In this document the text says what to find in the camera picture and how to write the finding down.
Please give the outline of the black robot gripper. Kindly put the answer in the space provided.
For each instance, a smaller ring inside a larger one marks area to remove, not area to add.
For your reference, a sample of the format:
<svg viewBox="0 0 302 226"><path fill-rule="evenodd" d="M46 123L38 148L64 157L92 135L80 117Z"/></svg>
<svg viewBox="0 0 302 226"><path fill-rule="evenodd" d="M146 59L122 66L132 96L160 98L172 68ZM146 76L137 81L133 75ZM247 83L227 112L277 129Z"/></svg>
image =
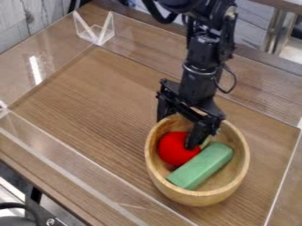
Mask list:
<svg viewBox="0 0 302 226"><path fill-rule="evenodd" d="M213 102L223 67L197 68L182 64L182 76L178 82L160 79L156 92L156 121L178 113L192 122L185 137L185 149L192 150L216 130L225 114Z"/></svg>

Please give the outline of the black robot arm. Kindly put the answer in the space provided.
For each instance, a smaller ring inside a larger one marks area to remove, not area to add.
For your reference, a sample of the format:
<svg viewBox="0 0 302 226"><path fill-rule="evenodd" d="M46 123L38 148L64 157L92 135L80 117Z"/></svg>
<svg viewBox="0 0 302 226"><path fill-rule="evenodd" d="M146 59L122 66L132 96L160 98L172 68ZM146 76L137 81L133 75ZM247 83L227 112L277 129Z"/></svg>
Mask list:
<svg viewBox="0 0 302 226"><path fill-rule="evenodd" d="M216 106L216 92L227 60L235 50L236 0L141 0L153 19L169 24L176 18L185 25L185 60L181 79L160 80L156 118L174 113L193 123L184 147L194 148L216 134L225 114Z"/></svg>

